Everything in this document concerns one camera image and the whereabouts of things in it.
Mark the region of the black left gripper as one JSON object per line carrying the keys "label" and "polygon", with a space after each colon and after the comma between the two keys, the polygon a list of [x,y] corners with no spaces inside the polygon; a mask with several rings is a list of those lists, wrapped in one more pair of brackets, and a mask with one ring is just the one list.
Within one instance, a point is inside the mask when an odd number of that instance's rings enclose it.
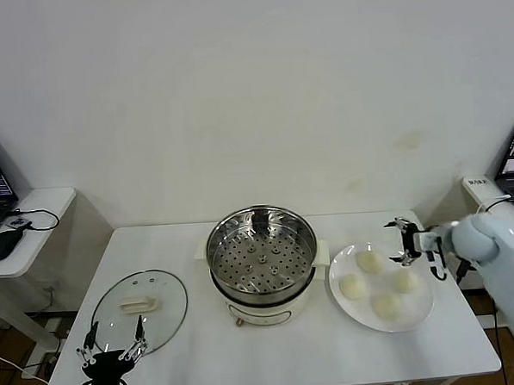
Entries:
{"label": "black left gripper", "polygon": [[133,369],[144,355],[148,343],[144,327],[144,317],[138,316],[133,344],[127,350],[101,352],[93,356],[98,330],[96,321],[84,337],[83,344],[77,348],[77,356],[83,363],[83,372],[89,379],[81,385],[128,385],[123,376]]}

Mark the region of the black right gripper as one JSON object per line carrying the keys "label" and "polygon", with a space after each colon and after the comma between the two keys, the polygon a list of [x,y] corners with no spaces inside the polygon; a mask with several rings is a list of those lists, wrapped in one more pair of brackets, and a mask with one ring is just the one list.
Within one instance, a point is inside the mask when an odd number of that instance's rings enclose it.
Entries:
{"label": "black right gripper", "polygon": [[399,251],[398,255],[393,255],[390,260],[401,266],[411,265],[419,259],[420,252],[416,248],[415,235],[418,233],[418,227],[414,222],[409,221],[407,218],[394,217],[389,221],[384,228],[396,227],[401,232],[404,251]]}

